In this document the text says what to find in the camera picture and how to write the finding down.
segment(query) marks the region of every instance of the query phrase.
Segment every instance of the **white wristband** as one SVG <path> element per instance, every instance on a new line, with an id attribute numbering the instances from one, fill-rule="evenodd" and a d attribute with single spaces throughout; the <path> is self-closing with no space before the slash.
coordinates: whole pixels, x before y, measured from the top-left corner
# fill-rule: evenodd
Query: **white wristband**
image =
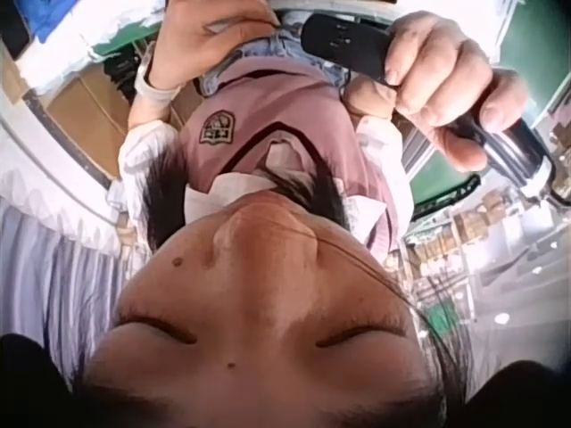
<path id="1" fill-rule="evenodd" d="M 174 100 L 178 93 L 180 92 L 181 86 L 175 89 L 162 90 L 157 89 L 149 85 L 146 80 L 147 74 L 149 72 L 149 67 L 151 65 L 153 54 L 154 54 L 155 42 L 152 42 L 146 49 L 145 56 L 141 61 L 141 65 L 137 71 L 137 77 L 135 78 L 135 90 L 139 95 L 147 98 L 154 103 L 164 105 L 167 107 L 172 100 Z"/>

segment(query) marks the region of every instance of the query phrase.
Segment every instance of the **black handle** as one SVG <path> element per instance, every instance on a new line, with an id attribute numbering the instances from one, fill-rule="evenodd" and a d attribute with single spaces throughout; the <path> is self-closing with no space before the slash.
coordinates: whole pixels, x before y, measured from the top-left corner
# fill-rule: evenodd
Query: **black handle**
<path id="1" fill-rule="evenodd" d="M 308 54 L 398 90 L 397 86 L 387 85 L 385 81 L 385 59 L 392 41 L 388 31 L 321 13 L 312 15 L 302 32 L 302 47 Z M 490 134 L 484 130 L 479 112 L 490 92 L 491 89 L 486 91 L 480 102 L 448 128 L 456 136 L 477 142 L 486 151 L 494 169 L 518 188 L 525 188 L 541 169 L 547 168 L 546 161 L 553 170 L 555 165 L 541 139 L 521 119 L 501 134 Z"/>

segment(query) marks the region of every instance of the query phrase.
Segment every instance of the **blue denim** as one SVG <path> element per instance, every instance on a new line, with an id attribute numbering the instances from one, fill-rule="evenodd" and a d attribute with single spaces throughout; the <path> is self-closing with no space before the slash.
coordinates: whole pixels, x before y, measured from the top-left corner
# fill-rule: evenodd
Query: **blue denim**
<path id="1" fill-rule="evenodd" d="M 350 79 L 350 72 L 336 64 L 324 61 L 317 56 L 309 55 L 302 49 L 298 37 L 298 26 L 283 26 L 271 37 L 253 40 L 237 48 L 216 68 L 200 78 L 200 88 L 204 96 L 216 94 L 219 87 L 219 76 L 232 63 L 241 58 L 253 56 L 274 56 L 293 58 L 304 64 L 320 69 L 329 78 L 331 84 L 341 90 Z"/>

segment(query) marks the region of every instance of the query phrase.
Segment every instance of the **closed eye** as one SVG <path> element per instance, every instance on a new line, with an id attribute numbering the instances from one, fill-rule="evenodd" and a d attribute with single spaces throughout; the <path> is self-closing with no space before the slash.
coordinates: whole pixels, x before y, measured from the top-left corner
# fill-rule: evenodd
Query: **closed eye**
<path id="1" fill-rule="evenodd" d="M 363 324 L 345 327 L 340 333 L 329 335 L 325 340 L 318 341 L 318 348 L 329 348 L 347 342 L 355 337 L 372 332 L 384 332 L 394 336 L 407 337 L 406 325 L 400 317 L 385 317 L 378 324 Z"/>
<path id="2" fill-rule="evenodd" d="M 194 334 L 191 334 L 187 331 L 181 330 L 174 325 L 166 323 L 160 319 L 152 318 L 152 317 L 138 317 L 138 316 L 129 316 L 124 317 L 121 314 L 118 316 L 118 320 L 115 323 L 115 328 L 121 327 L 122 325 L 128 324 L 141 324 L 141 325 L 148 325 L 155 330 L 160 331 L 174 339 L 177 342 L 181 342 L 185 345 L 195 345 L 198 340 Z"/>

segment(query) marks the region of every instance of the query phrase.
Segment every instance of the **ceiling light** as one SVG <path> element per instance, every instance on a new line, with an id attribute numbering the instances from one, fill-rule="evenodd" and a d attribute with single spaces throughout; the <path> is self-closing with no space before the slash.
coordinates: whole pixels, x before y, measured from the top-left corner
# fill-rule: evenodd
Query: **ceiling light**
<path id="1" fill-rule="evenodd" d="M 505 325 L 509 322 L 509 314 L 502 312 L 501 314 L 496 315 L 496 318 L 493 320 L 496 324 Z"/>

